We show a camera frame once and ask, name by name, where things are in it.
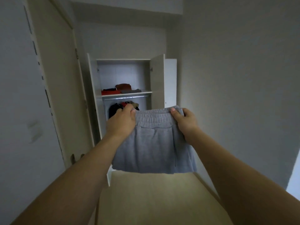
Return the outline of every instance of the elastic waistband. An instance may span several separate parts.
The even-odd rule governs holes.
[[[183,111],[179,106],[173,107],[183,115]],[[170,128],[172,125],[177,124],[170,113],[171,108],[137,111],[135,116],[136,126],[142,128]]]

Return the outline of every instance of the hand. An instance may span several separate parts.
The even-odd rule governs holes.
[[[175,110],[173,107],[171,108],[171,114],[175,118],[175,120],[178,122],[178,128],[185,136],[186,141],[191,144],[190,137],[192,133],[195,131],[200,130],[198,127],[198,122],[196,119],[196,116],[191,112],[190,110],[183,108],[184,116],[178,113],[177,110]]]
[[[135,127],[135,113],[136,109],[131,104],[127,104],[123,110],[118,109],[106,123],[107,135],[125,140]]]

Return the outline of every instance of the brown folded clothing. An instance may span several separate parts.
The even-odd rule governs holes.
[[[131,90],[130,84],[119,84],[115,86],[117,90]]]
[[[128,93],[140,93],[142,92],[141,89],[136,90],[120,90],[122,94],[128,94]]]

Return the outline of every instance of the finger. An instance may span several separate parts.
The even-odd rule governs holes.
[[[130,112],[130,117],[132,120],[135,121],[135,114],[137,113],[137,110],[136,109],[133,109],[131,112]]]
[[[123,112],[130,114],[130,111],[131,111],[132,109],[134,109],[133,105],[132,105],[132,104],[127,104],[127,105],[125,106],[125,108],[123,109]]]
[[[177,122],[183,118],[183,116],[180,113],[178,113],[178,111],[175,110],[174,107],[171,108],[171,115],[175,118]]]
[[[193,112],[191,112],[189,109],[182,108],[182,111],[185,114],[185,117],[189,117],[193,115]]]

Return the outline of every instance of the door hinge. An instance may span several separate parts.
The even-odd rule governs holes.
[[[75,48],[75,51],[76,51],[76,57],[77,59],[79,59],[77,48]]]

